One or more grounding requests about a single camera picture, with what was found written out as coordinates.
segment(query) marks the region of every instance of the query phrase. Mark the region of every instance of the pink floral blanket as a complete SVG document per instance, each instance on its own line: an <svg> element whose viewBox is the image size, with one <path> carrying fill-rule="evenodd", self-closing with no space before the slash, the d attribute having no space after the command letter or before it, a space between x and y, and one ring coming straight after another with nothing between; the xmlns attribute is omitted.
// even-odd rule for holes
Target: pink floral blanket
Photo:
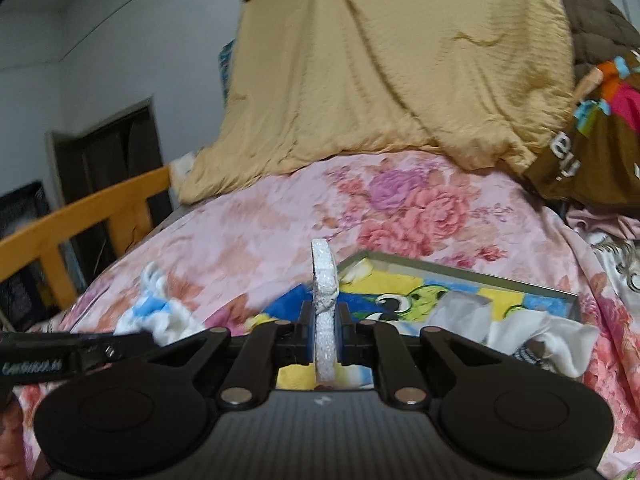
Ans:
<svg viewBox="0 0 640 480"><path fill-rule="evenodd" d="M615 418L601 472L612 477L640 462L640 342L590 247L505 174L463 173L442 156L336 156L205 203L114 264L43 330L112 330L155 260L171 295L207 327L242 333L249 316L310 279L317 237L338 260L367 248L578 294L584 322L601 333L584 382ZM46 390L20 394L28 467L38 453L33 412Z"/></svg>

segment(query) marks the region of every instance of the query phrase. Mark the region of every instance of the round black pad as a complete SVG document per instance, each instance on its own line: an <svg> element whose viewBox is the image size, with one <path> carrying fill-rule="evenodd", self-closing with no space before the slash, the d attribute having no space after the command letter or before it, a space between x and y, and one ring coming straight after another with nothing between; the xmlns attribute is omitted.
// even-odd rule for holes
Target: round black pad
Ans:
<svg viewBox="0 0 640 480"><path fill-rule="evenodd" d="M47 461L85 478L150 474L188 454L207 424L204 398L179 368L135 362L64 384L38 408Z"/></svg>
<svg viewBox="0 0 640 480"><path fill-rule="evenodd" d="M526 371L470 370L442 401L447 436L476 460L511 472L595 467L613 430L606 402L581 384Z"/></svg>

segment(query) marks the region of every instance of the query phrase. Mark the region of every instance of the white foam piece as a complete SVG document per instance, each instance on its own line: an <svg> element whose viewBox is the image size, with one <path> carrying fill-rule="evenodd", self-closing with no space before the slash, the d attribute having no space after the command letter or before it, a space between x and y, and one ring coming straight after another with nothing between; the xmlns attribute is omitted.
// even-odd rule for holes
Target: white foam piece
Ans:
<svg viewBox="0 0 640 480"><path fill-rule="evenodd" d="M338 298L338 270L334 254L324 238L311 240L314 268L315 341L314 362L316 381L331 384L335 380L335 303Z"/></svg>

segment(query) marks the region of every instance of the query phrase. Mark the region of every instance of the beige blanket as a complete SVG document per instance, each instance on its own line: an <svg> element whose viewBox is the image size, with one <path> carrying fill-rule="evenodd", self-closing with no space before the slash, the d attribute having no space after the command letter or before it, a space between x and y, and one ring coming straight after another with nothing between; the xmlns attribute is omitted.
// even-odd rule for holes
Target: beige blanket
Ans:
<svg viewBox="0 0 640 480"><path fill-rule="evenodd" d="M573 87L560 0L245 0L220 138L194 202L338 153L417 148L517 173Z"/></svg>

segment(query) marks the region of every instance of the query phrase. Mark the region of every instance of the wooden headboard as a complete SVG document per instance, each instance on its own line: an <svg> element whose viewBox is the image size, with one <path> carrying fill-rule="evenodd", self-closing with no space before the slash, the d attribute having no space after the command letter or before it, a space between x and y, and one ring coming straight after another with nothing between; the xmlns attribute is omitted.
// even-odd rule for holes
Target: wooden headboard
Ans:
<svg viewBox="0 0 640 480"><path fill-rule="evenodd" d="M39 260L56 303L62 309L70 307L78 292L59 245L106 220L113 249L122 256L152 230L146 199L169 187L165 166L73 202L0 240L0 281Z"/></svg>

